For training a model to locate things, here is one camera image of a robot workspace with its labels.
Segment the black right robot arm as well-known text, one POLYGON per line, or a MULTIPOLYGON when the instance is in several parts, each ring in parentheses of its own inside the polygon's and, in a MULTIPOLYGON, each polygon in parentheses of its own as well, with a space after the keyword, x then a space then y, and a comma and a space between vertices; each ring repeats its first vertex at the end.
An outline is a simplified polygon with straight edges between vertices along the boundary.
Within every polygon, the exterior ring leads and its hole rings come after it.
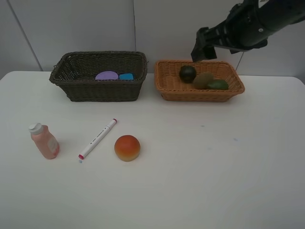
POLYGON ((220 24, 197 31, 192 61, 216 59, 215 48, 232 54, 263 48, 269 36, 304 19, 303 0, 244 0, 234 5, 220 24))

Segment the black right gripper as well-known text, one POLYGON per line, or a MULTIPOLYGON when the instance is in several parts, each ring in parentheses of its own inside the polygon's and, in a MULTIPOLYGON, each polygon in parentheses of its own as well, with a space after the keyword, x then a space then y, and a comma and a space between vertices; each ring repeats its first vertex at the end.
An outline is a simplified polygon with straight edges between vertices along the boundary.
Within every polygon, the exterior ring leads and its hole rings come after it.
POLYGON ((257 3, 239 3, 220 24, 200 28, 191 52, 192 61, 216 59, 215 47, 229 49, 232 54, 265 47, 268 36, 260 27, 257 10, 257 3))

